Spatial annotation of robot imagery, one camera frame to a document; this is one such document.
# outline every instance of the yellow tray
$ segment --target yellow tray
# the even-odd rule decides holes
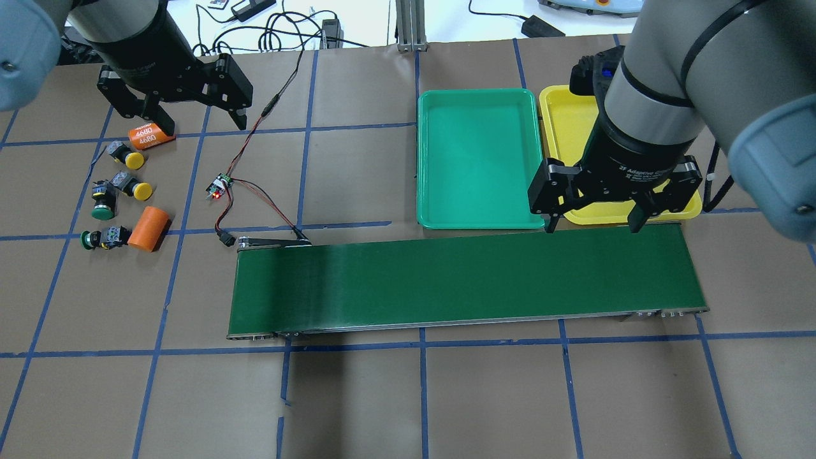
[[[583,156],[583,147],[587,144],[589,132],[598,115],[595,97],[576,96],[570,92],[568,85],[544,88],[539,95],[543,132],[547,137],[550,157],[560,159],[567,166],[572,166]],[[660,191],[666,184],[655,188]],[[634,201],[625,203],[594,203],[577,211],[564,214],[568,221],[576,225],[599,225],[609,223],[626,223],[626,217]],[[680,212],[666,211],[651,221],[688,220],[700,214],[703,201],[700,193],[694,197]]]

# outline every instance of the blue tape grid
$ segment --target blue tape grid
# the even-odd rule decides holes
[[[68,228],[68,233],[73,233],[73,228],[77,224],[77,218],[79,217],[79,209],[82,206],[82,201],[85,199],[85,192],[88,188],[88,182],[91,180],[91,173],[93,172],[94,165],[96,163],[96,159],[99,157],[99,153],[102,148],[102,136],[104,136],[105,131],[108,129],[108,123],[110,123],[110,117],[113,113],[113,106],[108,108],[108,113],[105,115],[104,124],[102,125],[102,131],[100,132],[99,138],[96,141],[96,148],[94,149],[94,155],[91,159],[91,164],[88,167],[88,173],[85,177],[85,182],[82,183],[82,189],[79,193],[79,198],[77,199],[77,206],[74,208],[73,217],[71,218],[71,224]],[[6,128],[6,133],[3,135],[3,140],[8,137],[9,132],[11,131],[11,126],[13,125],[14,120],[16,119],[17,112],[12,115],[11,121],[8,123],[8,127]],[[46,314],[48,314],[48,308],[51,305],[51,298],[54,296],[54,289],[56,288],[57,279],[60,278],[60,270],[62,269],[62,264],[65,260],[65,254],[68,253],[68,245],[70,239],[65,239],[65,242],[62,245],[62,251],[60,252],[60,258],[57,260],[56,267],[54,268],[54,275],[51,277],[51,284],[48,286],[48,293],[46,294],[46,299],[42,305],[42,311],[40,312],[40,317],[37,321],[37,327],[34,329],[34,334],[31,339],[31,344],[29,345],[29,351],[26,353],[25,362],[23,363],[23,369],[20,372],[20,379],[17,381],[17,387],[14,391],[14,396],[11,399],[11,406],[8,408],[8,414],[6,415],[6,420],[3,423],[2,433],[0,433],[0,452],[2,452],[3,445],[6,443],[6,437],[8,436],[8,430],[11,427],[11,419],[14,417],[14,411],[17,408],[17,403],[20,401],[20,394],[23,391],[23,385],[25,384],[25,378],[29,373],[29,366],[31,365],[31,359],[33,358],[33,353],[37,349],[37,342],[40,339],[40,332],[42,331],[42,325],[45,323]]]
[[[731,332],[706,333],[709,341],[726,340],[769,340],[792,338],[816,338],[816,330],[793,330],[789,332]],[[655,343],[673,341],[698,341],[699,334],[693,335],[635,335],[635,336],[591,336],[567,337],[569,345],[583,344],[625,344]],[[382,343],[365,343],[356,345],[293,345],[291,353],[302,352],[357,352],[361,350],[391,349],[426,349],[451,347],[497,347],[529,345],[563,345],[561,338],[528,338],[521,340],[449,340],[449,341],[394,341]],[[75,357],[135,357],[153,355],[154,349],[120,349],[120,350],[50,350],[36,351],[32,359],[75,358]],[[246,347],[211,347],[159,350],[159,355],[224,355],[224,354],[282,354],[287,352],[286,345],[257,345]],[[0,359],[26,359],[28,352],[0,352]]]
[[[167,306],[173,298],[173,287],[175,286],[175,275],[179,269],[179,260],[181,259],[181,250],[184,246],[185,230],[187,229],[187,218],[190,213],[190,203],[193,201],[193,190],[195,189],[196,175],[198,173],[198,162],[201,159],[202,148],[204,146],[204,133],[206,132],[206,125],[210,120],[211,107],[206,108],[204,113],[204,121],[202,122],[201,133],[198,137],[198,145],[196,147],[196,155],[193,159],[193,170],[190,172],[190,180],[187,186],[187,200],[184,203],[184,214],[181,217],[181,234],[175,246],[175,257],[173,258],[173,267],[170,271],[170,279],[167,281],[167,294],[164,299],[164,307],[162,308],[162,319],[159,321],[158,332],[156,333],[156,345],[153,347],[153,357],[150,359],[150,371],[148,372],[148,380],[144,388],[144,398],[142,399],[142,408],[139,413],[139,425],[136,427],[136,438],[133,443],[133,459],[139,457],[139,452],[142,445],[142,434],[144,433],[144,423],[147,420],[148,406],[150,405],[150,395],[153,393],[153,381],[156,378],[156,368],[158,366],[158,358],[162,350],[162,338],[164,337],[164,330],[167,325]]]
[[[618,36],[613,36],[615,40],[615,44],[619,44]],[[516,54],[518,71],[519,71],[519,79],[522,87],[526,87],[526,79],[524,75],[524,69],[521,62],[521,53],[519,51],[518,42],[516,39],[512,40],[513,42],[513,49]],[[304,132],[306,134],[306,141],[304,142],[304,162],[301,170],[301,183],[300,183],[300,194],[299,194],[299,212],[298,212],[298,225],[305,229],[311,230],[318,230],[318,229],[325,229],[325,228],[355,228],[355,227],[367,227],[367,226],[382,226],[382,225],[389,225],[391,222],[389,221],[374,221],[374,222],[356,222],[356,223],[339,223],[339,224],[325,224],[325,225],[302,225],[302,210],[303,210],[303,198],[304,198],[304,185],[305,185],[305,177],[306,177],[306,168],[308,166],[308,138],[312,131],[337,131],[337,130],[352,130],[352,129],[376,129],[376,128],[392,128],[392,127],[411,127],[416,126],[416,123],[384,123],[384,124],[366,124],[366,125],[352,125],[352,126],[334,126],[334,127],[311,127],[311,113],[313,108],[313,96],[314,96],[314,82],[315,82],[315,75],[317,73],[317,52],[315,52],[313,57],[313,69],[312,69],[312,80],[310,82],[309,87],[309,106],[308,106],[308,114],[307,114],[307,126],[305,128],[284,128],[284,129],[261,129],[258,130],[258,133],[278,133],[278,132]],[[419,53],[415,53],[415,95],[419,98]],[[715,391],[717,405],[720,409],[723,425],[725,428],[726,437],[729,442],[729,446],[731,452],[734,454],[735,457],[739,458],[739,453],[736,447],[736,442],[734,440],[734,435],[730,427],[730,421],[728,419],[727,412],[725,410],[725,402],[723,401],[719,381],[716,376],[716,369],[714,367],[713,359],[711,356],[711,351],[708,346],[708,341],[710,340],[738,340],[738,339],[770,339],[770,338],[797,338],[797,337],[816,337],[815,330],[800,330],[800,331],[790,331],[790,332],[736,332],[736,333],[713,333],[707,334],[703,327],[702,319],[695,315],[695,320],[698,324],[698,334],[697,335],[668,335],[668,336],[599,336],[599,337],[579,337],[579,338],[569,338],[566,335],[565,323],[564,320],[559,320],[559,338],[543,338],[543,339],[526,339],[526,340],[469,340],[469,341],[426,341],[425,340],[425,329],[422,328],[419,331],[419,341],[403,341],[403,342],[394,342],[394,343],[373,343],[373,344],[364,344],[364,345],[298,345],[293,346],[290,341],[287,341],[284,346],[266,346],[266,347],[242,347],[242,348],[211,348],[211,349],[162,349],[162,337],[164,328],[166,326],[166,317],[167,317],[167,305],[170,302],[172,297],[173,285],[175,283],[175,273],[178,269],[178,263],[180,259],[180,253],[182,248],[182,242],[184,236],[186,234],[206,234],[212,232],[212,229],[187,229],[186,228],[186,220],[189,211],[189,204],[192,197],[193,191],[193,183],[195,180],[196,172],[197,172],[197,163],[198,159],[200,158],[201,149],[202,149],[202,142],[208,136],[241,136],[245,135],[247,131],[225,131],[225,132],[206,132],[206,124],[207,119],[209,118],[210,109],[207,109],[205,120],[202,126],[202,131],[200,133],[192,133],[192,134],[182,134],[179,137],[198,137],[199,144],[197,147],[195,163],[193,165],[193,171],[191,173],[190,179],[190,186],[188,188],[188,199],[185,206],[184,217],[182,221],[182,228],[181,230],[171,231],[172,234],[177,234],[179,236],[178,246],[176,248],[176,254],[173,264],[173,269],[171,271],[171,279],[168,282],[168,289],[166,295],[166,304],[164,309],[162,310],[162,318],[159,324],[159,329],[157,332],[156,337],[156,344],[152,350],[74,350],[74,351],[47,351],[41,352],[36,351],[36,345],[38,342],[39,334],[42,330],[42,325],[44,324],[45,317],[47,314],[48,306],[51,302],[51,297],[53,295],[57,280],[59,278],[60,269],[63,264],[65,254],[67,253],[68,244],[71,239],[78,238],[78,234],[74,233],[74,226],[76,225],[76,221],[78,218],[79,208],[81,203],[84,199],[84,195],[87,189],[88,181],[90,180],[90,175],[93,170],[93,166],[95,164],[96,159],[99,157],[100,147],[103,142],[112,141],[112,140],[126,140],[124,137],[103,137],[105,131],[107,130],[108,123],[110,121],[111,114],[113,109],[109,109],[104,126],[100,133],[100,136],[95,139],[72,139],[72,140],[40,140],[40,141],[26,141],[26,142],[7,142],[8,136],[11,132],[12,125],[16,120],[18,112],[15,111],[12,114],[11,120],[7,125],[7,128],[3,134],[2,140],[0,140],[0,149],[4,146],[26,146],[26,145],[59,145],[59,144],[73,144],[73,143],[96,143],[95,148],[95,155],[94,159],[91,161],[91,165],[89,166],[89,173],[88,177],[86,178],[86,182],[83,184],[82,192],[80,193],[80,198],[78,199],[78,204],[75,209],[73,219],[71,221],[71,226],[69,228],[69,232],[66,234],[31,234],[31,235],[21,235],[21,236],[0,236],[0,241],[16,241],[16,240],[46,240],[46,239],[64,239],[64,245],[62,252],[60,253],[60,258],[57,261],[57,266],[55,268],[54,276],[51,280],[51,285],[49,287],[49,292],[47,294],[47,298],[42,308],[42,312],[40,314],[40,318],[38,320],[37,328],[35,329],[32,343],[29,347],[29,350],[24,353],[0,353],[0,359],[25,359],[22,372],[20,374],[20,379],[18,381],[14,397],[11,402],[11,406],[9,407],[9,411],[7,414],[6,421],[3,425],[2,433],[0,434],[0,452],[2,451],[2,447],[5,443],[5,439],[8,434],[8,430],[11,424],[11,420],[14,415],[14,411],[16,405],[20,398],[20,393],[23,389],[25,377],[27,375],[29,365],[32,359],[48,359],[48,358],[72,358],[72,357],[107,357],[107,356],[152,356],[151,360],[151,368],[149,371],[149,378],[147,385],[145,387],[145,394],[144,400],[142,404],[142,410],[140,413],[140,422],[139,427],[137,430],[137,438],[134,444],[134,451],[133,457],[136,458],[139,456],[140,451],[140,443],[141,437],[144,432],[144,422],[146,420],[147,409],[149,406],[149,399],[152,391],[152,383],[155,377],[156,367],[158,357],[161,355],[204,355],[204,354],[257,354],[257,353],[283,353],[285,355],[284,364],[283,364],[283,372],[282,372],[282,389],[281,395],[282,399],[286,401],[286,392],[288,388],[288,367],[289,367],[289,359],[290,353],[293,352],[349,352],[349,351],[359,351],[359,350],[387,350],[387,349],[419,349],[420,350],[420,400],[422,404],[422,449],[423,449],[423,458],[428,457],[428,375],[427,375],[427,348],[431,347],[473,347],[473,346],[506,346],[506,345],[561,345],[563,356],[564,356],[564,365],[565,365],[565,378],[567,384],[567,391],[568,397],[570,399],[570,414],[573,420],[573,430],[574,430],[574,437],[575,437],[575,447],[578,457],[583,457],[583,447],[580,440],[580,431],[579,431],[579,423],[578,423],[578,414],[577,414],[577,407],[575,403],[575,396],[574,396],[574,388],[573,388],[573,381],[572,381],[572,371],[570,366],[570,358],[569,358],[569,345],[570,344],[589,344],[589,343],[632,343],[632,342],[660,342],[660,341],[694,341],[700,340],[703,345],[703,353],[705,354],[708,369],[712,378],[712,385]],[[758,212],[759,210],[753,207],[748,208],[735,208],[735,209],[716,209],[711,213],[746,213],[746,212]],[[234,228],[231,230],[242,230],[242,231],[270,231],[270,230],[286,230],[286,227],[245,227],[245,228]],[[809,254],[814,261],[814,265],[816,265],[816,250],[812,245],[808,246]],[[282,454],[282,441],[283,441],[283,428],[285,425],[284,417],[279,417],[277,422],[277,451],[276,457],[280,457]]]

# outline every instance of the power adapter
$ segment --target power adapter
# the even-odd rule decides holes
[[[339,48],[343,42],[343,30],[340,28],[340,21],[337,19],[324,19],[320,26],[322,37],[320,38],[320,49]]]
[[[538,16],[530,16],[521,25],[521,33],[530,37],[563,37],[564,33],[552,27],[549,23],[544,22]]]
[[[277,0],[245,0],[245,2],[248,4],[241,9],[236,10],[235,7],[230,7],[230,9],[233,10],[235,19],[241,22],[247,22],[252,16],[277,3]]]

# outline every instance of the plastic tray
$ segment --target plastic tray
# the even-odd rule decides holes
[[[427,91],[419,98],[417,221],[435,230],[535,229],[527,187],[541,163],[526,89]]]
[[[595,97],[576,96],[567,85],[544,88],[539,96],[544,134],[550,156],[560,159],[571,166],[583,156],[583,147],[587,144],[589,132],[598,115]],[[665,185],[655,190],[660,191]],[[598,225],[608,223],[626,223],[627,216],[634,201],[625,203],[594,203],[577,211],[564,214],[568,221],[576,225]],[[664,212],[651,218],[650,221],[688,220],[700,214],[703,201],[699,193],[680,212]]]

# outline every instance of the connector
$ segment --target connector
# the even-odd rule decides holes
[[[227,247],[232,247],[235,244],[235,236],[231,235],[226,231],[221,231],[218,233],[218,239],[221,243]]]
[[[271,111],[272,111],[272,109],[274,109],[274,108],[275,108],[275,105],[277,105],[277,102],[278,102],[280,99],[281,99],[281,93],[280,93],[280,92],[278,92],[276,95],[274,95],[274,96],[272,97],[272,99],[269,101],[269,103],[268,103],[268,104],[266,104],[266,106],[264,107],[264,110],[260,112],[260,117],[261,117],[261,118],[266,117],[266,115],[268,115],[268,114],[269,114],[269,112],[271,112]]]

